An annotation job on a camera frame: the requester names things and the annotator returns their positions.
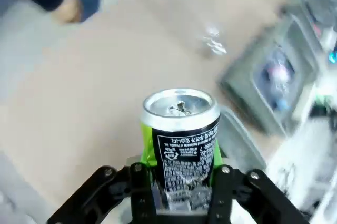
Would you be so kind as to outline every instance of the can label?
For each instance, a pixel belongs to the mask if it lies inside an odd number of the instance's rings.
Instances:
[[[215,139],[219,119],[204,128],[191,131],[151,130],[157,161],[156,180],[166,192],[191,190],[208,183],[215,150],[219,152]]]

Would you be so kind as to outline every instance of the screw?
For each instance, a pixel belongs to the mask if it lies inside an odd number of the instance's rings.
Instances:
[[[222,167],[222,168],[221,168],[221,171],[222,171],[223,173],[226,173],[226,174],[228,174],[228,173],[231,172],[231,170],[230,170],[228,167],[226,167],[226,166]]]
[[[252,173],[251,173],[251,178],[252,178],[252,179],[259,179],[260,177],[259,177],[259,175],[258,175],[257,173],[252,172]]]
[[[141,164],[136,164],[135,165],[135,171],[136,172],[139,172],[139,171],[141,171],[142,170],[142,165]]]
[[[104,171],[104,174],[105,174],[106,177],[111,176],[111,174],[112,174],[112,169],[106,169],[106,170]]]

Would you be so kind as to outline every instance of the table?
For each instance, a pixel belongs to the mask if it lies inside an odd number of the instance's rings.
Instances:
[[[149,94],[190,87],[228,104],[216,79],[277,20],[284,1],[215,0],[229,53],[205,58],[179,44],[144,0],[119,0],[46,49],[44,63],[2,108],[2,149],[57,208],[98,167],[121,168],[142,152],[139,114]],[[247,127],[268,160],[282,139]]]

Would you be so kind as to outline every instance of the green and black can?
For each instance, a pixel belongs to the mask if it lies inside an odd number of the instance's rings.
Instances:
[[[219,119],[216,100],[199,90],[164,90],[144,101],[142,162],[153,167],[167,193],[180,197],[178,191],[206,186],[213,168],[222,165]]]

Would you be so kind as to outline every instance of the can top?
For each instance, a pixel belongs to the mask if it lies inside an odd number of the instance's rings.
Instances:
[[[144,101],[142,121],[166,131],[197,129],[220,116],[217,102],[207,93],[194,89],[157,92]]]

